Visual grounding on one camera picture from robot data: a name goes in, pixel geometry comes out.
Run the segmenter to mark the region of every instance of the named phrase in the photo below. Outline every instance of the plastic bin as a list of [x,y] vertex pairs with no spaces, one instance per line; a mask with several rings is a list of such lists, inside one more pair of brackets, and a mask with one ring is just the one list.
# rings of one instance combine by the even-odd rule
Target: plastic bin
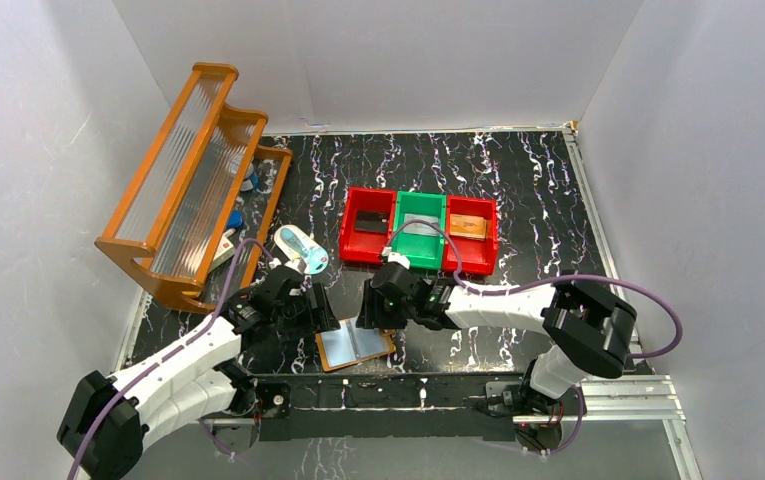
[[[408,213],[438,217],[441,229],[447,224],[447,197],[430,193],[399,192],[397,194],[397,214],[393,228],[396,230],[405,223]],[[438,270],[444,255],[444,237],[401,233],[394,239],[392,249],[408,257],[411,266]]]
[[[350,187],[347,205],[341,222],[341,238],[338,254],[343,261],[381,264],[382,249],[391,238],[394,214],[397,208],[397,192],[371,188]],[[356,231],[355,220],[359,211],[388,214],[388,231],[373,233]]]
[[[462,271],[479,275],[494,273],[497,263],[497,203],[494,200],[477,198],[447,197],[447,222],[445,231],[450,233],[450,215],[475,215],[488,221],[485,229],[485,239],[463,238],[450,236],[462,256]],[[444,246],[444,260],[441,269],[453,272],[456,270],[456,256],[449,245]]]

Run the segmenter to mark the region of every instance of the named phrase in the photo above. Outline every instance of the white wall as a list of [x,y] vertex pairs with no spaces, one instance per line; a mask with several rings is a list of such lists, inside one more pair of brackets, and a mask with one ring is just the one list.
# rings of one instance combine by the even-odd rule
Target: white wall
[[66,475],[138,293],[93,240],[167,111],[110,1],[0,1],[0,478]]
[[646,1],[580,132],[621,275],[685,317],[655,365],[705,478],[765,478],[765,2]]
[[268,132],[579,119],[641,0],[114,0],[171,102],[196,61]]

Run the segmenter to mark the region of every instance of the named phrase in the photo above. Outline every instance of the robotic arm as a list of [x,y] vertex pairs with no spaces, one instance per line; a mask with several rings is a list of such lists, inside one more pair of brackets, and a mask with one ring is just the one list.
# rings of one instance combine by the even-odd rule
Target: robotic arm
[[[617,378],[623,371],[636,312],[594,282],[489,297],[450,279],[427,281],[408,267],[404,256],[391,253],[365,281],[359,327],[400,329],[409,321],[431,330],[511,327],[556,342],[529,365],[520,385],[486,392],[495,412],[546,413],[585,376]],[[276,266],[264,281],[230,297],[216,318],[206,317],[145,362],[107,378],[90,373],[76,387],[58,441],[74,457],[85,449],[80,465],[92,478],[117,479],[146,448],[185,424],[221,411],[248,414],[256,406],[258,384],[238,365],[238,354],[272,328],[286,340],[339,328],[323,286],[306,288],[303,281],[296,270]],[[89,427],[114,398],[119,401],[83,446]]]

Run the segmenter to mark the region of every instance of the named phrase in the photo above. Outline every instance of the green bin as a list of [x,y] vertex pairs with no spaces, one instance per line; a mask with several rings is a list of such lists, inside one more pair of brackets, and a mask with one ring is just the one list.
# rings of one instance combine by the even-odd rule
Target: green bin
[[[437,217],[439,227],[444,230],[447,224],[447,197],[431,193],[399,192],[394,230],[405,223],[407,214]],[[391,248],[408,257],[412,267],[438,270],[444,257],[444,237],[403,231],[394,239]]]

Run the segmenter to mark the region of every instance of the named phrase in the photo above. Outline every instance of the marble tabletop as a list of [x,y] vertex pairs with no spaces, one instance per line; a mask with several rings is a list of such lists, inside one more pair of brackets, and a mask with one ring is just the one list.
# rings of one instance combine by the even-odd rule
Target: marble tabletop
[[[337,259],[349,187],[496,200],[497,265],[493,275],[473,281],[516,284],[555,276],[563,269],[605,273],[560,131],[297,135],[265,137],[262,144],[294,153],[270,232],[279,225],[296,225],[332,254],[315,280],[327,287],[338,318],[358,313],[362,282],[376,268]],[[256,168],[261,177],[258,189],[238,197],[236,208],[247,226],[235,238],[254,235],[269,198],[276,168],[270,161]],[[226,270],[223,265],[213,272],[203,298],[216,300]],[[128,362],[152,355],[203,318],[148,299],[144,311]],[[547,337],[516,329],[433,332],[415,324],[393,340],[394,353],[341,373],[520,372],[550,346]],[[274,335],[245,352],[240,361],[258,374],[323,372],[313,338],[283,344]]]

